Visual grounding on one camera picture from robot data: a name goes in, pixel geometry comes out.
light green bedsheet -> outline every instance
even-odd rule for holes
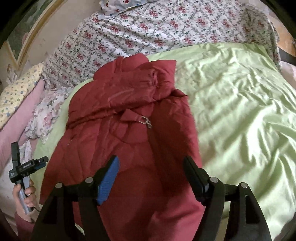
[[[224,183],[251,187],[274,239],[296,207],[296,91],[256,44],[201,44],[148,58],[177,61],[176,88],[189,96],[204,168]],[[62,105],[34,158],[52,155],[65,132],[70,99],[90,81]],[[44,171],[31,175],[38,192]]]

floral bedding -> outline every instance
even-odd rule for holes
[[[277,39],[262,12],[238,1],[162,0],[110,19],[91,15],[47,60],[43,77],[47,89],[74,87],[118,56],[150,55],[207,42],[255,42],[279,68]]]
[[[45,90],[42,93],[42,101],[33,111],[33,117],[29,121],[25,134],[28,138],[40,138],[43,143],[47,141],[52,125],[56,122],[61,105],[72,92],[72,88],[61,87],[57,90]]]
[[[100,6],[102,9],[102,19],[112,18],[127,9],[144,5],[148,2],[155,2],[157,0],[101,0]]]

red jacket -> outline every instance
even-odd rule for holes
[[[203,207],[183,158],[201,167],[188,97],[174,88],[175,60],[143,54],[101,67],[72,98],[64,136],[45,171],[44,202],[56,183],[77,184],[117,155],[120,170],[99,211],[111,240],[192,240]],[[147,117],[152,128],[142,117]],[[75,221],[81,225],[78,204]]]

gold frame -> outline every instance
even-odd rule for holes
[[[9,42],[6,41],[8,45],[8,49],[11,55],[11,58],[14,61],[14,65],[16,66],[16,71],[21,71],[24,67],[24,64],[27,60],[27,53],[31,47],[31,44],[33,43],[36,35],[38,32],[42,29],[42,27],[47,23],[47,21],[50,19],[52,14],[57,11],[64,2],[67,0],[53,0],[47,8],[43,11],[43,13],[40,15],[40,17],[37,19],[36,23],[33,25],[32,29],[29,32],[28,37],[25,40],[24,45],[22,46],[22,49],[20,51],[18,59],[15,58],[11,47],[9,45]]]

person's hand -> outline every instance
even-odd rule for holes
[[[37,200],[36,200],[36,195],[35,195],[36,188],[33,185],[34,185],[33,181],[30,180],[30,187],[25,189],[25,193],[27,195],[29,195],[29,196],[24,199],[24,203],[28,207],[36,207],[37,206]],[[16,204],[16,208],[17,208],[17,214],[22,219],[24,219],[24,220],[26,220],[28,222],[31,222],[32,219],[31,219],[30,214],[27,214],[27,215],[25,214],[25,211],[24,211],[24,209],[22,207],[22,204],[20,202],[20,198],[18,196],[20,190],[21,190],[21,185],[20,184],[15,185],[13,187],[13,190],[12,190],[12,195],[13,195],[13,198],[15,200],[15,204]]]

